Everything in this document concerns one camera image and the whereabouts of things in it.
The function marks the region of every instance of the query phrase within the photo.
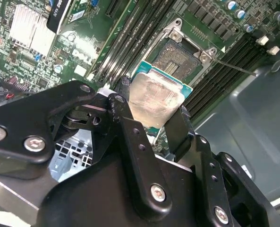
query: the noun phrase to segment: metal grille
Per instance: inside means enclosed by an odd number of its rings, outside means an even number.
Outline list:
[[[79,132],[55,146],[55,154],[49,169],[51,176],[61,182],[89,167],[93,159],[93,146],[90,131]]]

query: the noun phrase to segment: screw hole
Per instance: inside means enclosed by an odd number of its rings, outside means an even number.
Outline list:
[[[134,131],[134,134],[140,134],[140,131],[138,130],[138,129],[133,129],[133,131]]]
[[[201,136],[201,141],[202,141],[203,143],[207,143],[207,140],[206,140],[204,137],[202,137],[202,136]]]
[[[145,147],[143,144],[140,144],[140,145],[139,145],[139,149],[140,149],[141,151],[146,151],[146,147]]]
[[[121,96],[115,96],[115,98],[119,101],[119,102],[124,102],[124,99]]]
[[[212,175],[211,178],[213,179],[214,182],[218,182],[219,180],[217,179],[216,176]]]
[[[100,117],[94,117],[94,118],[92,119],[93,125],[98,125],[100,122],[101,122]]]

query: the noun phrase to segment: aluminum heatsink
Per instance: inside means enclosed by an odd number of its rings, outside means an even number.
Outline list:
[[[37,24],[37,29],[35,31],[31,48],[40,54],[47,56],[51,45],[53,44],[55,33],[49,30],[46,26],[47,18],[40,17]]]
[[[47,56],[55,34],[46,27],[47,18],[23,4],[16,6],[9,36],[27,49]]]

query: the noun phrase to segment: white connector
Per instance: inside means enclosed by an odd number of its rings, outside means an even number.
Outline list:
[[[264,46],[269,41],[269,38],[264,35],[263,37],[259,38],[256,42],[261,46]]]
[[[267,53],[271,55],[276,55],[280,51],[280,48],[278,46],[274,46],[271,49],[267,50]]]

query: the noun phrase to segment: integrated circuit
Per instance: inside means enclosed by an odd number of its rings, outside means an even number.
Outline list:
[[[37,83],[37,85],[42,87],[42,88],[46,88],[47,84],[48,84],[48,82],[45,79],[42,79],[42,78],[40,78],[38,80],[38,83]]]
[[[196,57],[171,40],[164,45],[152,63],[154,67],[181,81],[200,64]]]

